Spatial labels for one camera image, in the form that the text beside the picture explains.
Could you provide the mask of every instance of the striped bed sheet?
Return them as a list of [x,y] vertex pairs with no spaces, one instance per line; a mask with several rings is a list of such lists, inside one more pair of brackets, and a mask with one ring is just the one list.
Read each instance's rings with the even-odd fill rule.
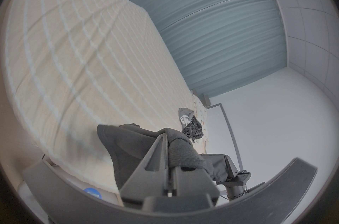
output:
[[113,193],[97,125],[181,130],[178,109],[195,110],[149,15],[128,0],[12,0],[1,62],[12,108],[36,144],[70,175]]

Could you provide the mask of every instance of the wall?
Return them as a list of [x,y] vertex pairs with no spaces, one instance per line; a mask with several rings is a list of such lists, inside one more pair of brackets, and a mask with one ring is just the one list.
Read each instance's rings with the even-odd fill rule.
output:
[[271,179],[294,157],[318,167],[286,221],[291,223],[320,191],[339,157],[339,113],[333,103],[290,68],[210,100],[225,109],[243,167],[252,173],[248,188]]
[[339,109],[339,18],[332,0],[278,0],[287,31],[289,67]]

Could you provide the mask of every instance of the teal curtain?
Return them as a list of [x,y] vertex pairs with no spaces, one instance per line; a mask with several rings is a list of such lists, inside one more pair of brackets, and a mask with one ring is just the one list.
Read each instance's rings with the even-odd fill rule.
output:
[[190,89],[210,97],[286,67],[275,0],[130,0],[150,15]]

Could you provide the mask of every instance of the blue round sign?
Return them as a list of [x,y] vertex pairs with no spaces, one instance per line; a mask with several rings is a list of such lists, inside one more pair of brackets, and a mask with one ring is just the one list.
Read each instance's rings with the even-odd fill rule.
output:
[[92,196],[95,196],[98,199],[101,199],[101,194],[97,189],[94,188],[86,188],[84,191],[88,194],[91,194]]

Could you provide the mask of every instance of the mattress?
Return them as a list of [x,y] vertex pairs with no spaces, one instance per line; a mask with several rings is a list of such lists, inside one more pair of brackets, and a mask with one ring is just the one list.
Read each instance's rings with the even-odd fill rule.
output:
[[64,171],[118,193],[98,124],[181,130],[195,104],[147,12],[128,0],[12,0],[1,33],[16,117]]

